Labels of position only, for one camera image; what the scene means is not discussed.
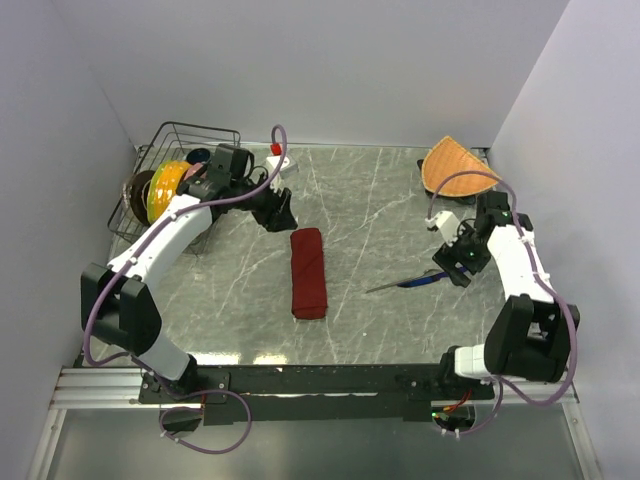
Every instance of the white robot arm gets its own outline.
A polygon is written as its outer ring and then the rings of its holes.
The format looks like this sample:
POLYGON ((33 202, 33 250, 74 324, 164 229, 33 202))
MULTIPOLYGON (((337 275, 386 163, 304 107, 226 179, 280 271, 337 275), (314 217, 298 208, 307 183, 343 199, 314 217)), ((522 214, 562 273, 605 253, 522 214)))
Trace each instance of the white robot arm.
MULTIPOLYGON (((466 287, 470 282, 455 268, 457 264, 473 275, 493 258, 504 288, 505 306, 485 343, 455 348, 455 374, 470 379, 501 374, 558 381, 569 355, 567 325, 554 298, 535 281, 537 274, 551 288, 535 247, 533 226, 526 215, 518 214, 524 227, 523 235, 518 233, 504 193, 486 192, 477 205, 474 227, 461 225, 450 211, 427 219, 428 228, 440 231, 445 242, 433 259, 455 285, 466 287)), ((577 327, 579 312, 573 305, 569 308, 577 327)))
MULTIPOLYGON (((188 378, 193 377, 188 369, 194 360, 162 332, 160 314, 153 301, 160 279, 185 248, 231 208, 251 211, 256 221, 269 232, 293 230, 297 228, 297 222, 290 210, 291 192, 279 188, 279 175, 274 177, 276 182, 269 188, 244 201, 198 208, 182 215, 176 213, 201 202, 235 198, 251 192, 272 175, 277 163, 275 158, 267 160, 266 174, 262 174, 256 183, 250 175, 245 175, 248 162, 253 165, 253 154, 232 145, 219 145, 203 170, 178 187, 177 195, 154 224, 167 221, 164 228, 160 231, 154 231, 154 226, 149 228, 106 268, 95 264, 87 267, 81 278, 83 328, 109 280, 127 263, 132 264, 102 304, 92 334, 132 353, 163 378, 188 382, 188 378), (147 243, 144 252, 136 257, 135 252, 147 243)), ((287 167, 292 165, 289 159, 285 158, 285 161, 287 167)), ((184 390, 189 390, 189 386, 184 385, 184 390)))

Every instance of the marble tabletop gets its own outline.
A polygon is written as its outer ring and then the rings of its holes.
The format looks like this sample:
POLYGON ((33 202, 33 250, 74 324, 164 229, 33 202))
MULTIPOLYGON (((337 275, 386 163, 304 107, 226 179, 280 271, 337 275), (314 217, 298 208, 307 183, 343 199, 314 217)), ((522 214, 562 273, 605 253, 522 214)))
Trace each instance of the marble tabletop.
MULTIPOLYGON (((265 146, 250 146, 257 164, 265 146)), ((503 303, 491 262, 464 289, 444 280, 365 293, 435 267, 442 244, 424 218, 416 160, 428 149, 292 146, 299 171, 286 179, 299 228, 322 232, 329 308, 324 320, 291 314, 291 232, 267 233, 231 212, 204 253, 183 254, 156 292, 163 329, 204 364, 438 362, 452 345, 482 343, 503 303)), ((474 216, 438 199, 436 211, 474 216)), ((128 244, 117 242, 114 254, 128 244)), ((115 351, 98 346, 104 356, 115 351)))

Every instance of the red towel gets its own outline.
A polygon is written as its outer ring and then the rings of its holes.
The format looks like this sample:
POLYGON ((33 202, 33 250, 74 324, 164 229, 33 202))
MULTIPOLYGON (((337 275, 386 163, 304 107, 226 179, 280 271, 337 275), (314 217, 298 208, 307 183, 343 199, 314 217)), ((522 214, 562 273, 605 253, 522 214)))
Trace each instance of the red towel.
POLYGON ((317 228, 303 228, 291 234, 291 312, 301 320, 324 318, 327 286, 324 279, 322 235, 317 228))

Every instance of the wire basket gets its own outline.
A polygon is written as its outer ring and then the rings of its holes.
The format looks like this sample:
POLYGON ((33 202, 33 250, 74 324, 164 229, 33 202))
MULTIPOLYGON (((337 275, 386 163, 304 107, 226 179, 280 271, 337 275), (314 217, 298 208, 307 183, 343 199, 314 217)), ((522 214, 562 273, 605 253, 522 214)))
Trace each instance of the wire basket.
MULTIPOLYGON (((209 148, 219 143, 231 143, 235 146, 240 146, 240 132, 226 128, 206 127, 204 125, 165 122, 160 126, 151 142, 138 150, 138 160, 133 169, 133 174, 142 169, 156 170, 161 163, 182 159, 193 149, 209 148)), ((148 227, 135 220, 134 215, 124 209, 125 205, 122 197, 120 197, 107 221, 107 227, 111 233, 126 242, 135 243, 148 227)), ((202 253, 206 247, 206 240, 210 231, 211 227, 198 235, 189 245, 187 251, 196 255, 202 253)))

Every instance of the purple cable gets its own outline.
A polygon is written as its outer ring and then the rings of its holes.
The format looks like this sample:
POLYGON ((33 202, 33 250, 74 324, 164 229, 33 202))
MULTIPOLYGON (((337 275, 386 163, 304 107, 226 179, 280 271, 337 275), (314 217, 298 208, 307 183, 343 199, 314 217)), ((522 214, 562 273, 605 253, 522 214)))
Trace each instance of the purple cable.
POLYGON ((229 390, 220 390, 220 389, 202 390, 201 392, 194 392, 194 393, 186 395, 186 396, 184 396, 182 398, 183 399, 193 398, 193 397, 202 396, 202 395, 230 395, 230 396, 232 396, 232 397, 234 397, 234 398, 236 398, 236 399, 238 399, 240 401, 240 403, 244 407, 245 412, 247 412, 247 426, 244 429, 244 432, 242 433, 242 436, 238 439, 238 441, 236 443, 234 443, 233 445, 231 445, 231 446, 229 446, 227 448, 223 448, 221 450, 212 450, 212 449, 209 449, 209 448, 198 447, 197 445, 194 445, 193 443, 190 443, 190 442, 187 442, 185 440, 182 440, 181 438, 176 438, 174 435, 172 435, 167 430, 165 430, 164 425, 162 424, 162 421, 164 420, 164 417, 166 417, 169 414, 169 412, 178 412, 178 411, 200 412, 201 410, 198 409, 198 408, 174 407, 174 408, 170 408, 169 410, 165 410, 164 412, 162 412, 162 414, 160 415, 160 417, 158 419, 158 423, 160 424, 160 430, 162 430, 162 432, 163 432, 165 437, 173 440, 176 443, 179 443, 180 445, 183 445, 183 446, 185 446, 187 448, 190 448, 191 450, 195 450, 196 452, 199 452, 199 453, 206 453, 207 455, 221 455, 223 453, 229 453, 230 451, 235 450, 240 445, 242 445, 242 442, 244 442, 246 440, 246 438, 249 436, 249 432, 251 431, 251 425, 252 425, 251 410, 249 409, 249 405, 247 404, 247 401, 244 398, 242 398, 240 395, 235 393, 235 392, 231 392, 229 390))
MULTIPOLYGON (((131 357, 131 361, 133 363, 135 363, 136 365, 138 365, 140 368, 148 371, 148 372, 153 372, 153 370, 146 364, 144 363, 142 360, 140 360, 137 357, 131 357)), ((251 416, 251 409, 249 408, 249 404, 247 403, 247 401, 242 398, 240 395, 238 395, 235 392, 232 392, 230 390, 224 390, 224 389, 213 389, 213 390, 200 390, 197 392, 193 392, 193 393, 189 393, 187 395, 181 395, 178 392, 176 392, 175 390, 173 390, 171 388, 171 385, 169 384, 169 381, 166 378, 161 377, 160 375, 158 375, 157 373, 153 372, 153 376, 154 378, 158 381, 158 383, 162 386, 162 388, 165 390, 165 392, 167 392, 167 394, 173 398, 174 400, 180 401, 180 400, 186 400, 187 398, 194 398, 194 397, 202 397, 203 395, 230 395, 236 399, 238 399, 238 401, 242 404, 242 406, 244 407, 244 411, 247 412, 247 426, 244 429, 244 433, 242 434, 242 436, 240 437, 240 439, 238 439, 238 441, 236 443, 234 443, 233 445, 227 447, 227 448, 223 448, 221 450, 212 450, 212 449, 208 449, 208 448, 202 448, 202 447, 198 447, 197 445, 194 445, 193 443, 187 442, 185 440, 176 438, 174 435, 170 434, 165 428, 164 425, 162 424, 162 421, 164 420, 164 417, 166 417, 169 412, 176 412, 176 411, 189 411, 189 412, 199 412, 200 409, 197 408, 191 408, 191 407, 173 407, 170 408, 168 410, 165 410, 164 412, 162 412, 160 414, 160 417, 158 419, 158 423, 160 424, 160 430, 162 430, 163 436, 166 436, 167 438, 173 440, 174 442, 179 443, 180 445, 190 448, 191 450, 195 450, 196 452, 199 453, 206 453, 207 455, 220 455, 223 453, 229 453, 232 450, 235 450, 236 448, 238 448, 240 445, 242 445, 242 443, 247 439, 247 437, 249 436, 249 432, 251 431, 251 427, 253 425, 253 420, 252 420, 252 416, 251 416)))
MULTIPOLYGON (((475 433, 479 430, 482 430, 484 427, 489 425, 494 418, 496 418, 496 415, 498 415, 498 410, 500 410, 500 407, 502 406, 502 400, 504 398, 504 387, 502 386, 502 382, 500 382, 499 379, 496 379, 496 383, 498 384, 498 396, 496 397, 495 402, 493 402, 493 408, 491 409, 491 412, 478 425, 474 425, 469 430, 460 432, 461 437, 464 435, 469 435, 471 433, 475 433)), ((445 432, 445 435, 450 435, 450 436, 456 435, 455 432, 450 432, 448 430, 444 430, 444 432, 445 432)))
MULTIPOLYGON (((244 195, 239 195, 237 197, 232 197, 232 198, 222 198, 218 200, 212 200, 210 202, 197 203, 195 205, 190 205, 188 207, 182 208, 176 211, 176 216, 179 217, 181 215, 184 215, 185 213, 189 213, 194 210, 198 210, 200 208, 215 207, 217 205, 229 205, 232 203, 242 202, 244 200, 247 200, 257 195, 264 189, 268 188, 271 182, 273 181, 273 179, 280 172, 280 168, 282 167, 282 164, 284 163, 284 159, 287 156, 287 132, 285 131, 282 125, 279 125, 279 124, 275 125, 271 129, 271 142, 276 143, 276 131, 278 130, 280 131, 280 135, 282 137, 282 140, 281 140, 282 152, 280 154, 280 161, 278 162, 278 165, 276 165, 276 168, 273 170, 273 172, 271 172, 271 175, 269 175, 263 183, 261 183, 254 190, 251 190, 250 192, 245 193, 244 195)), ((153 242, 153 240, 160 234, 160 232, 172 221, 173 220, 171 219, 171 217, 165 217, 159 223, 154 224, 151 231, 149 231, 147 237, 140 243, 138 248, 133 252, 132 258, 138 258, 142 254, 142 252, 144 252, 146 248, 151 244, 151 242, 153 242)), ((104 289, 100 292, 100 295, 98 295, 96 303, 93 304, 93 308, 91 308, 91 312, 89 313, 89 319, 87 320, 87 325, 85 326, 85 329, 84 329, 82 349, 84 351, 85 360, 92 367, 101 367, 111 362, 112 360, 115 360, 116 358, 126 357, 129 355, 128 352, 120 352, 120 353, 111 355, 110 357, 107 357, 103 360, 95 360, 91 355, 91 334, 93 332, 93 326, 95 325, 96 320, 98 318, 98 312, 100 311, 100 307, 102 306, 104 301, 107 299, 107 296, 109 295, 113 287, 116 285, 118 280, 120 280, 120 278, 122 278, 122 276, 125 273, 127 273, 127 271, 131 268, 132 265, 133 263, 131 263, 131 260, 127 260, 123 265, 123 267, 115 273, 115 275, 111 278, 111 280, 109 280, 109 282, 104 287, 104 289)))
MULTIPOLYGON (((445 178, 440 183, 440 185, 438 185, 438 188, 436 188, 436 190, 433 192, 433 196, 431 197, 431 201, 429 202, 429 210, 427 211, 428 218, 431 218, 431 213, 433 212, 433 203, 436 197, 438 196, 438 193, 440 192, 440 190, 442 190, 442 187, 444 187, 452 179, 463 176, 463 175, 480 175, 483 177, 491 178, 492 180, 495 180, 498 183, 500 183, 500 185, 502 185, 509 192, 512 198, 511 214, 513 217, 513 223, 516 227, 518 235, 520 235, 520 237, 523 237, 524 231, 522 230, 522 226, 520 225, 520 219, 518 218, 518 214, 516 211, 517 197, 516 197, 516 193, 513 191, 513 188, 511 188, 511 186, 501 178, 491 173, 483 172, 480 170, 466 170, 463 172, 456 172, 452 175, 449 175, 447 178, 445 178)), ((565 300, 560 295, 558 295, 555 290, 550 288, 540 278, 540 274, 538 272, 538 264, 536 263, 536 258, 533 253, 533 249, 531 248, 531 245, 529 245, 529 243, 527 242, 523 242, 523 245, 525 246, 525 249, 527 250, 527 255, 529 256, 529 262, 531 263, 531 269, 533 270, 534 280, 540 286, 540 288, 542 288, 545 292, 551 295, 551 297, 553 297, 553 299, 558 303, 558 305, 560 306, 560 310, 562 310, 562 314, 564 315, 564 318, 567 321, 567 329, 569 330, 569 345, 570 345, 570 352, 571 352, 569 356, 569 368, 567 371, 567 376, 562 382, 562 385, 560 385, 560 387, 558 388, 558 391, 555 392, 546 400, 534 400, 533 398, 529 397, 526 393, 524 393, 522 390, 520 390, 510 380, 507 380, 506 378, 502 378, 502 377, 497 377, 497 378, 500 383, 504 383, 505 385, 507 385, 528 404, 535 405, 538 407, 548 407, 549 405, 552 405, 557 400, 559 400, 565 394, 565 392, 569 389, 569 387, 571 387, 571 382, 573 381, 573 377, 576 373, 576 367, 578 364, 578 341, 576 339, 576 326, 573 321, 573 316, 571 315, 571 311, 569 310, 569 306, 567 305, 567 302, 565 302, 565 300)))

